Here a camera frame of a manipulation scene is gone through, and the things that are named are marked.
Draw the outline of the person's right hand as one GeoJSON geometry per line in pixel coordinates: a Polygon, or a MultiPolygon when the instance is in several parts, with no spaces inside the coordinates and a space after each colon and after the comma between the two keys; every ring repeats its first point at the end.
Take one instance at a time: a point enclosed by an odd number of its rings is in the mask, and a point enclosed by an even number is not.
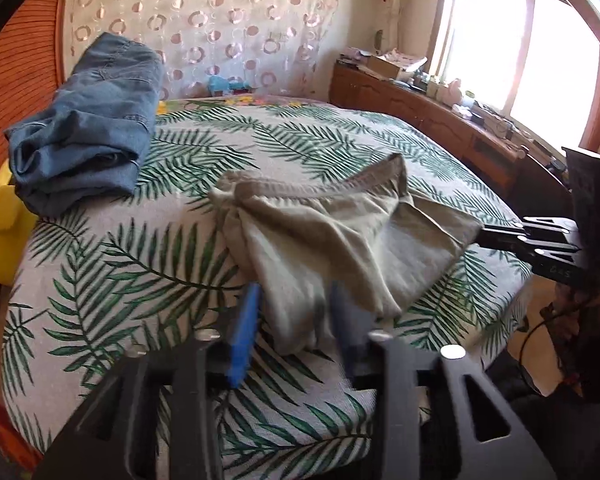
{"type": "Polygon", "coordinates": [[[548,331],[561,358],[567,359],[577,342],[600,336],[600,293],[557,284],[552,305],[555,318],[548,324],[548,331]]]}

